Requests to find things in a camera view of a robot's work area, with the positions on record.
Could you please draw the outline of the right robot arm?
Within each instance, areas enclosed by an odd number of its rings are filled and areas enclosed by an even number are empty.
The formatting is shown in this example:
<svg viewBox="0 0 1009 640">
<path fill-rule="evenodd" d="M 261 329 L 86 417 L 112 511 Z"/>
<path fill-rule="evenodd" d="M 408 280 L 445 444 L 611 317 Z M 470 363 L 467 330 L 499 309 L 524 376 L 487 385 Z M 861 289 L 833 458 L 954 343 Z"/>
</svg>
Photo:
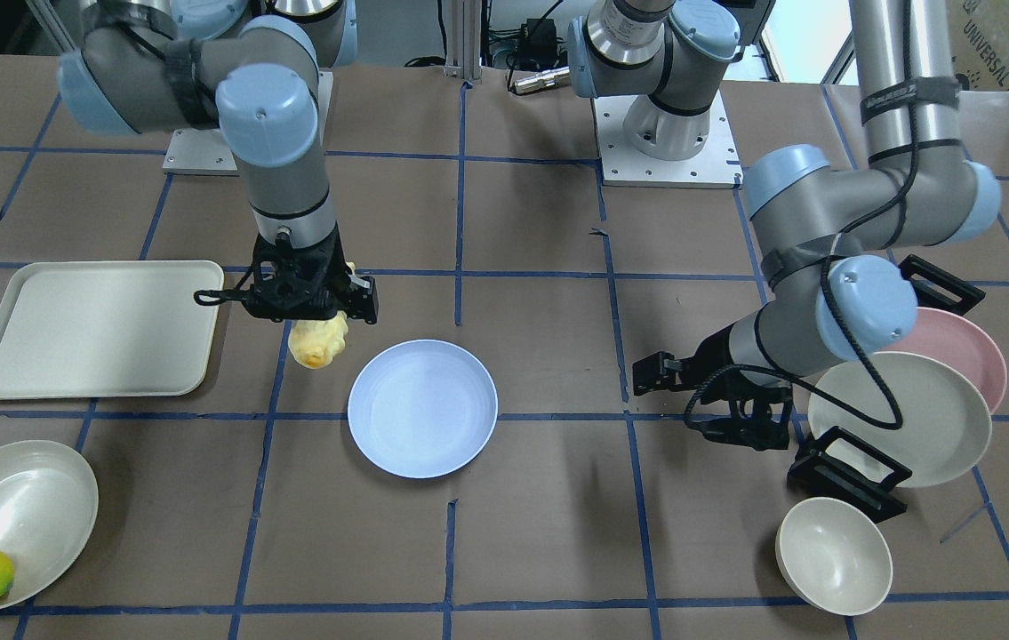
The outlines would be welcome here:
<svg viewBox="0 0 1009 640">
<path fill-rule="evenodd" d="M 377 284 L 344 255 L 320 131 L 320 72 L 356 54 L 350 1 L 237 1 L 234 36 L 194 39 L 174 1 L 84 1 L 80 48 L 57 78 L 85 130 L 134 135 L 219 131 L 259 234 L 231 289 L 199 289 L 202 307 L 251 316 L 375 324 Z"/>
</svg>

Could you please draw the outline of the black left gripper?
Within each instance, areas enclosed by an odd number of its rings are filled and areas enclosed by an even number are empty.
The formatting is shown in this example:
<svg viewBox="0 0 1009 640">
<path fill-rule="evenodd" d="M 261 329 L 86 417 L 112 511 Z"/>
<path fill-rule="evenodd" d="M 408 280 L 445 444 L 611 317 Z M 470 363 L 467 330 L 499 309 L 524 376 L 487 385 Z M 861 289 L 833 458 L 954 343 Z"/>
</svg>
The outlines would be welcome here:
<svg viewBox="0 0 1009 640">
<path fill-rule="evenodd" d="M 734 367 L 728 349 L 733 326 L 720 329 L 703 340 L 694 356 L 678 359 L 669 352 L 657 352 L 631 365 L 631 392 L 645 396 L 655 390 L 694 389 L 691 405 L 728 404 L 728 417 L 695 422 L 706 440 L 756 451 L 787 450 L 793 411 L 791 386 L 774 380 L 771 386 L 757 385 L 744 370 Z"/>
</svg>

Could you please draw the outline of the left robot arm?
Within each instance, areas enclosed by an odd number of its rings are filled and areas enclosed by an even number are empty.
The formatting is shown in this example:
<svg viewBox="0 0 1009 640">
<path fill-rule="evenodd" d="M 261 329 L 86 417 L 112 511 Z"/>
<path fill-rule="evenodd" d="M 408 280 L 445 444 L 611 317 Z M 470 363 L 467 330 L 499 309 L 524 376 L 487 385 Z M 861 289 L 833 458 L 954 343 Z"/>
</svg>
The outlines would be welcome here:
<svg viewBox="0 0 1009 640">
<path fill-rule="evenodd" d="M 850 12 L 869 165 L 835 170 L 808 143 L 755 161 L 742 193 L 773 298 L 692 356 L 660 352 L 633 368 L 635 393 L 690 390 L 683 421 L 711 442 L 785 449 L 793 386 L 842 362 L 885 401 L 853 416 L 902 429 L 871 356 L 914 327 L 917 296 L 879 254 L 964 242 L 999 214 L 995 175 L 962 149 L 946 5 L 853 1 Z M 686 159 L 740 51 L 739 25 L 714 1 L 597 1 L 573 20 L 566 49 L 579 96 L 635 98 L 623 131 L 638 150 Z"/>
</svg>

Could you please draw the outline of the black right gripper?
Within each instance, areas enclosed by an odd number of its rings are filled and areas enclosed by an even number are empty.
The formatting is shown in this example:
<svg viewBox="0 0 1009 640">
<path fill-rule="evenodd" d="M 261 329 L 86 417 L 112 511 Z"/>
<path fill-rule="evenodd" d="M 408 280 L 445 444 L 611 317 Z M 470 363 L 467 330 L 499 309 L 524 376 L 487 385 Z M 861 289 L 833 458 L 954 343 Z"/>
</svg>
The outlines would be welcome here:
<svg viewBox="0 0 1009 640">
<path fill-rule="evenodd" d="M 377 280 L 349 273 L 339 230 L 334 228 L 313 246 L 282 247 L 263 236 L 252 248 L 251 289 L 198 289 L 194 302 L 200 307 L 248 303 L 253 317 L 272 321 L 329 320 L 338 312 L 347 319 L 378 323 Z"/>
</svg>

